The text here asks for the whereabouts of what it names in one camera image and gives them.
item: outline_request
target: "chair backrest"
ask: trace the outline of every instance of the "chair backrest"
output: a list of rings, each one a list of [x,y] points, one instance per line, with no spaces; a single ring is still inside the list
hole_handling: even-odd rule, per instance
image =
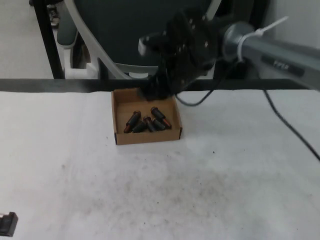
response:
[[[141,57],[140,37],[165,30],[166,23],[184,7],[204,12],[211,0],[74,0],[74,4],[99,44],[117,64],[157,66],[159,56]]]

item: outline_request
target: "bolt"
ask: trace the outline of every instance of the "bolt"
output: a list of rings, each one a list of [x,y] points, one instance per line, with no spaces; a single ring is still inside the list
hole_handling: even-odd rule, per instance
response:
[[[154,127],[154,125],[153,125],[152,122],[151,122],[151,117],[145,116],[145,117],[143,118],[143,121],[146,123],[146,125],[147,125],[147,127],[148,127],[148,129],[149,129],[149,131],[150,131],[151,133],[154,133],[154,132],[157,131],[157,129]]]
[[[153,120],[152,120],[152,124],[153,124],[153,126],[154,126],[156,129],[158,129],[159,131],[163,131],[163,130],[166,129],[166,126],[161,123],[161,120],[160,120],[160,119],[156,119],[156,118],[153,119]]]
[[[171,123],[166,119],[166,116],[161,112],[159,111],[159,109],[157,107],[153,107],[151,108],[151,113],[157,118],[157,119],[160,119],[162,120],[162,123],[165,125],[165,127],[167,129],[171,129],[172,128],[172,125]]]
[[[144,121],[140,121],[133,129],[132,132],[137,134],[137,133],[142,133],[145,129],[147,128],[147,124]]]
[[[123,130],[125,134],[130,133],[130,130],[137,124],[139,118],[141,117],[141,112],[140,111],[134,111],[133,115],[130,117],[128,122],[125,124],[126,127]]]

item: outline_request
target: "open cardboard box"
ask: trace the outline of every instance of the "open cardboard box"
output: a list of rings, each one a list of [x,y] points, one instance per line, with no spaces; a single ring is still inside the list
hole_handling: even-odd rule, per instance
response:
[[[142,144],[180,139],[183,128],[177,103],[173,97],[165,100],[146,101],[138,96],[136,88],[117,89],[112,92],[111,97],[115,144]],[[157,132],[149,132],[146,129],[141,133],[124,133],[126,123],[134,111],[139,110],[141,118],[150,116],[153,119],[152,107],[159,108],[172,124],[172,129]]]

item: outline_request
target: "wall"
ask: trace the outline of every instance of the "wall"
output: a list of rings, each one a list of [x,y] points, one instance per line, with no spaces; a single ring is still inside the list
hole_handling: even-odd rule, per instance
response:
[[[320,49],[320,0],[271,0],[264,25],[289,16],[266,36]],[[262,78],[282,76],[267,68],[260,69]]]

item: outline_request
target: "black metal frame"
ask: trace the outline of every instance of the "black metal frame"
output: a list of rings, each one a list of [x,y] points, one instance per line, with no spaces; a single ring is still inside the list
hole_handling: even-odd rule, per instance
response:
[[[264,6],[269,0],[263,0]],[[56,45],[56,40],[52,31],[47,6],[51,2],[57,0],[33,0],[34,10],[42,34],[43,43],[48,56],[53,77],[55,79],[0,79],[0,91],[4,92],[25,92],[25,93],[91,93],[97,91],[113,91],[114,89],[142,87],[146,84],[145,80],[92,80],[92,79],[68,79],[64,80],[65,75],[59,58],[59,53]],[[265,14],[264,8],[261,7],[255,16],[260,16],[257,19],[257,24],[262,20],[261,15]],[[187,90],[190,91],[205,91],[212,88],[211,81],[197,80]],[[275,89],[305,89],[289,79],[252,79],[252,80],[233,80],[224,81],[219,89],[223,90],[240,90],[240,89],[255,89],[255,90],[275,90]]]
[[[47,10],[47,4],[52,4],[56,2],[56,0],[33,0],[33,6],[40,27],[46,54],[49,59],[53,78],[64,79],[65,74],[61,65],[55,36],[52,31],[50,18]]]

